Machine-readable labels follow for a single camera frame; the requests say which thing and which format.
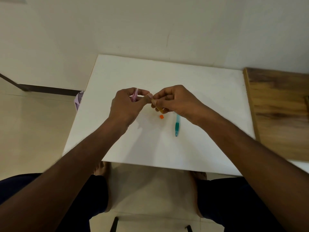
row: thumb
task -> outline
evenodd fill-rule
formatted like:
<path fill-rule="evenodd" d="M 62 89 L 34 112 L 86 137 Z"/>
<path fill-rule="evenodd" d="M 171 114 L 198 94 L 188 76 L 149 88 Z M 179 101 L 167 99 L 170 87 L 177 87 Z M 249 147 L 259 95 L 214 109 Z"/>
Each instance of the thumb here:
<path fill-rule="evenodd" d="M 152 94 L 146 94 L 144 97 L 142 97 L 139 101 L 136 102 L 140 106 L 140 109 L 142 109 L 146 104 L 151 103 L 152 100 Z"/>
<path fill-rule="evenodd" d="M 153 99 L 152 104 L 157 107 L 157 108 L 167 108 L 171 111 L 173 111 L 172 109 L 172 105 L 173 105 L 173 100 L 165 100 L 165 99 Z"/>

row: stool leg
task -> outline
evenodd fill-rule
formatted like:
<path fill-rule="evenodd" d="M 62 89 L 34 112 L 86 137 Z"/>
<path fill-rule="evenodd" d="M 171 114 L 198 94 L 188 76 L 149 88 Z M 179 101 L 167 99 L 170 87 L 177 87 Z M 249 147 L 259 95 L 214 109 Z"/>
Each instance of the stool leg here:
<path fill-rule="evenodd" d="M 115 217 L 110 232 L 116 232 L 118 224 L 118 217 Z"/>
<path fill-rule="evenodd" d="M 188 232 L 192 232 L 192 229 L 191 229 L 191 226 L 190 226 L 190 225 L 186 226 L 185 229 L 187 229 Z"/>

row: baseboard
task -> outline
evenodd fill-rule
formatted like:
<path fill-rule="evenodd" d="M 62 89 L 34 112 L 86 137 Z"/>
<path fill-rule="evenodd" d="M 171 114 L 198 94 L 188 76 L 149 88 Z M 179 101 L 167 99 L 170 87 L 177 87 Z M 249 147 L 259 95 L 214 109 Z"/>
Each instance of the baseboard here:
<path fill-rule="evenodd" d="M 80 90 L 74 90 L 74 89 L 61 89 L 61 88 L 54 88 L 54 87 L 45 87 L 45 86 L 38 86 L 38 85 L 25 85 L 25 84 L 19 84 L 19 85 L 28 89 L 28 91 L 40 92 L 40 93 L 76 96 L 80 92 Z"/>
<path fill-rule="evenodd" d="M 61 94 L 68 96 L 76 96 L 80 92 L 80 90 L 74 90 L 74 89 L 61 89 L 61 88 L 45 87 L 38 85 L 18 84 L 12 81 L 10 78 L 7 78 L 6 76 L 2 75 L 1 73 L 0 78 L 6 80 L 7 82 L 26 92 L 40 92 L 40 93 Z"/>

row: wall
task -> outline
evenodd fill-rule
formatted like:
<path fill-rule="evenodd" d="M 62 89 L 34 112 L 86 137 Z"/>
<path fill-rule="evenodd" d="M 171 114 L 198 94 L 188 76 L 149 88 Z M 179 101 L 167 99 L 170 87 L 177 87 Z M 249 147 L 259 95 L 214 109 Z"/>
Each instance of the wall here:
<path fill-rule="evenodd" d="M 309 0 L 0 3 L 0 73 L 84 89 L 98 53 L 309 72 Z"/>

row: person's left hand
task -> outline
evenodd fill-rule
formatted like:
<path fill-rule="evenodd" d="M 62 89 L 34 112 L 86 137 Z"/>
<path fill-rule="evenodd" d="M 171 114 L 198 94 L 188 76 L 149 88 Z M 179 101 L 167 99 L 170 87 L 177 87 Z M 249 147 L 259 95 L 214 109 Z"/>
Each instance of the person's left hand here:
<path fill-rule="evenodd" d="M 138 95 L 144 97 L 137 97 L 136 102 L 132 102 L 131 97 L 136 88 L 122 89 L 116 93 L 112 100 L 111 111 L 109 118 L 118 119 L 119 122 L 124 122 L 128 127 L 136 119 L 143 107 L 151 103 L 152 94 L 144 89 L 138 89 Z"/>

